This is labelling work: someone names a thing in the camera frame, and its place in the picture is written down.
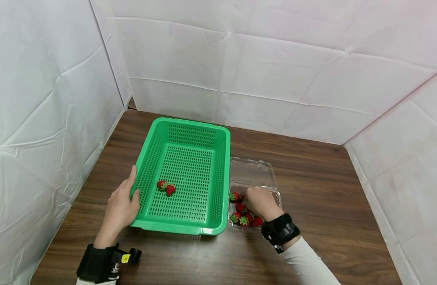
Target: white sleeve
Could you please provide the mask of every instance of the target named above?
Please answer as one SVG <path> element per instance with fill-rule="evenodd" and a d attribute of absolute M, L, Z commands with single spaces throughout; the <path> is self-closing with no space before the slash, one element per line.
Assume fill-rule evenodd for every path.
<path fill-rule="evenodd" d="M 290 265 L 300 285 L 340 285 L 337 278 L 302 237 L 280 256 Z"/>
<path fill-rule="evenodd" d="M 100 285 L 116 285 L 116 281 L 108 281 L 108 282 L 104 282 L 104 283 L 99 283 Z M 88 281 L 84 281 L 78 278 L 78 280 L 76 281 L 76 285 L 95 285 L 94 282 L 88 282 Z"/>

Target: container lid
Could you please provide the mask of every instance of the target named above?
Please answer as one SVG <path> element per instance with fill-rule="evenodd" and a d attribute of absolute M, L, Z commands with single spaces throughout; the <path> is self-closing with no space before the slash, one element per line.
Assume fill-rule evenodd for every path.
<path fill-rule="evenodd" d="M 277 189 L 274 171 L 269 162 L 239 157 L 232 157 L 230 160 L 230 184 Z"/>

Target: green plastic basket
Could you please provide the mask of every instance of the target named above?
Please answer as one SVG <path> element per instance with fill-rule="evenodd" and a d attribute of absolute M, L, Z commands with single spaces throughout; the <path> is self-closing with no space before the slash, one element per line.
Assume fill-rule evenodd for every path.
<path fill-rule="evenodd" d="M 221 234 L 228 220 L 230 131 L 209 123 L 158 118 L 136 163 L 141 192 L 132 227 L 177 234 Z M 157 189 L 176 185 L 170 197 Z"/>

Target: white backdrop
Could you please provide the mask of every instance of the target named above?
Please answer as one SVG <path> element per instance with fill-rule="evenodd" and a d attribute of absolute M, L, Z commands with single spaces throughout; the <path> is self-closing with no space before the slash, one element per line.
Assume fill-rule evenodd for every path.
<path fill-rule="evenodd" d="M 28 284 L 123 111 L 86 0 L 0 0 L 0 285 Z"/>
<path fill-rule="evenodd" d="M 436 72 L 437 0 L 0 0 L 0 284 L 29 281 L 131 94 L 343 144 Z M 416 94 L 346 146 L 402 280 L 437 284 L 437 78 Z"/>
<path fill-rule="evenodd" d="M 437 72 L 437 0 L 91 2 L 144 111 L 344 144 Z"/>
<path fill-rule="evenodd" d="M 402 282 L 437 285 L 437 76 L 345 147 Z"/>

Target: hand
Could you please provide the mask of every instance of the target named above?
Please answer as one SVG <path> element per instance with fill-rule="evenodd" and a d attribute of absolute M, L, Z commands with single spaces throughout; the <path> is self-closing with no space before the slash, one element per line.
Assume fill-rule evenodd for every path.
<path fill-rule="evenodd" d="M 266 222 L 272 221 L 284 214 L 269 191 L 256 186 L 248 188 L 245 195 L 247 196 L 247 201 L 244 202 L 244 205 L 255 214 L 262 216 Z"/>
<path fill-rule="evenodd" d="M 104 213 L 103 223 L 93 247 L 104 249 L 116 245 L 117 236 L 134 220 L 140 207 L 140 193 L 136 190 L 130 200 L 130 190 L 135 183 L 136 166 L 131 167 L 130 176 L 111 194 Z"/>

